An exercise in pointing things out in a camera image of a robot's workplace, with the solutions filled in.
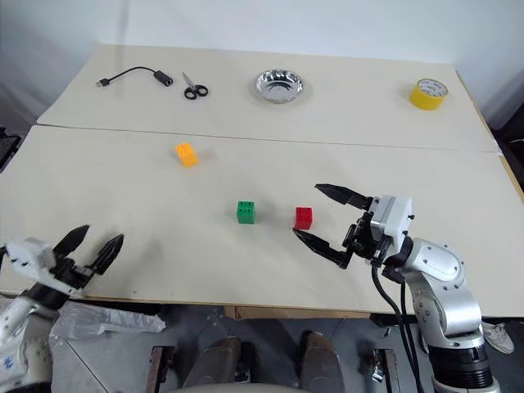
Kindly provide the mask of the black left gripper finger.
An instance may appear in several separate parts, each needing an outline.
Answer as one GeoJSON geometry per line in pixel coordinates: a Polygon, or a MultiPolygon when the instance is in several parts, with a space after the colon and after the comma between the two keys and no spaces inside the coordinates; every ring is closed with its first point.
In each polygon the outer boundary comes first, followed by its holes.
{"type": "Polygon", "coordinates": [[[89,225],[85,224],[69,231],[54,247],[54,256],[63,259],[75,251],[84,241],[88,230],[89,225]]]}
{"type": "Polygon", "coordinates": [[[87,266],[93,274],[103,275],[120,253],[124,243],[124,234],[121,233],[108,241],[97,253],[94,261],[87,266]]]}

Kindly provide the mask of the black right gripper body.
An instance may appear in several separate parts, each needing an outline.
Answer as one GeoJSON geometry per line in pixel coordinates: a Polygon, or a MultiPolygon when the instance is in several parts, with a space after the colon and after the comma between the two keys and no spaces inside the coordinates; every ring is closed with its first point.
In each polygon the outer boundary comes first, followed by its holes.
{"type": "Polygon", "coordinates": [[[346,264],[353,255],[368,260],[372,266],[381,266],[391,245],[391,238],[376,234],[372,226],[373,213],[364,212],[355,224],[351,224],[342,243],[346,249],[346,264]]]}

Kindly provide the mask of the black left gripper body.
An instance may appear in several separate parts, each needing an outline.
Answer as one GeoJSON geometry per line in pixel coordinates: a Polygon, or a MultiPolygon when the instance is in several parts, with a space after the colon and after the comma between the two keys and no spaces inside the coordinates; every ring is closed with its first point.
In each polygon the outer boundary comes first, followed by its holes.
{"type": "Polygon", "coordinates": [[[57,258],[56,266],[50,269],[52,280],[48,286],[60,292],[77,292],[87,286],[98,273],[99,260],[80,266],[68,257],[57,258]]]}

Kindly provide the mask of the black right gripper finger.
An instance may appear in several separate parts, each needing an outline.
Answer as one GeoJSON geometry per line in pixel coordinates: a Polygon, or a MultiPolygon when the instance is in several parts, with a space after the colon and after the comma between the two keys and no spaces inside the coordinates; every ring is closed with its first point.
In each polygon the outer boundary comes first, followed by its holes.
{"type": "Polygon", "coordinates": [[[304,230],[292,229],[293,233],[315,254],[330,260],[340,269],[347,269],[353,252],[350,249],[338,251],[330,247],[329,243],[320,237],[304,230]]]}
{"type": "Polygon", "coordinates": [[[364,196],[347,187],[318,183],[315,187],[327,197],[342,205],[351,205],[360,210],[368,210],[373,202],[370,196],[364,196]]]}

